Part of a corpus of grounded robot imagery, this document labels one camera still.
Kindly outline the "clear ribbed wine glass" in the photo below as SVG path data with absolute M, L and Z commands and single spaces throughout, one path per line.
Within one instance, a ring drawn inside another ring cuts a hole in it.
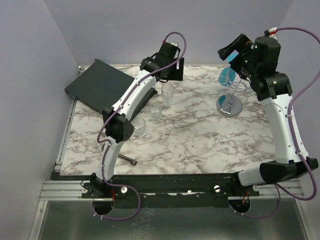
M 149 115 L 151 119 L 158 122 L 162 117 L 162 105 L 156 101 L 149 105 Z

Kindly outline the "blue wine glass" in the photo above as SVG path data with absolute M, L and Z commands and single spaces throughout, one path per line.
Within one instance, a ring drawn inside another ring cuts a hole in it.
M 230 86 L 234 83 L 235 78 L 236 72 L 230 66 L 225 67 L 218 77 L 218 83 L 227 89 L 226 94 L 222 95 L 218 101 L 221 107 L 231 106 L 233 104 Z

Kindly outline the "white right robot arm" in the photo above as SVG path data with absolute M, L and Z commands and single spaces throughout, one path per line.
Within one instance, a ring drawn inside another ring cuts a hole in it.
M 230 68 L 241 79 L 250 81 L 250 87 L 267 115 L 275 147 L 273 161 L 238 172 L 236 180 L 230 183 L 230 191 L 241 196 L 248 186 L 295 179 L 317 169 L 319 163 L 304 147 L 294 111 L 289 107 L 293 99 L 289 77 L 276 70 L 281 51 L 279 42 L 269 36 L 251 41 L 242 33 L 218 50 L 218 55 L 225 60 L 234 51 L 238 54 L 229 62 Z

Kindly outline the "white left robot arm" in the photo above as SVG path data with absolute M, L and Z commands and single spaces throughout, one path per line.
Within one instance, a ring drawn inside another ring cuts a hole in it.
M 114 168 L 120 150 L 133 134 L 133 113 L 146 93 L 160 80 L 180 81 L 183 78 L 185 49 L 164 40 L 160 50 L 142 60 L 139 71 L 125 93 L 111 107 L 102 111 L 103 126 L 97 137 L 103 144 L 103 154 L 98 169 L 90 176 L 93 191 L 101 198 L 110 194 L 114 184 L 108 181 L 114 176 Z

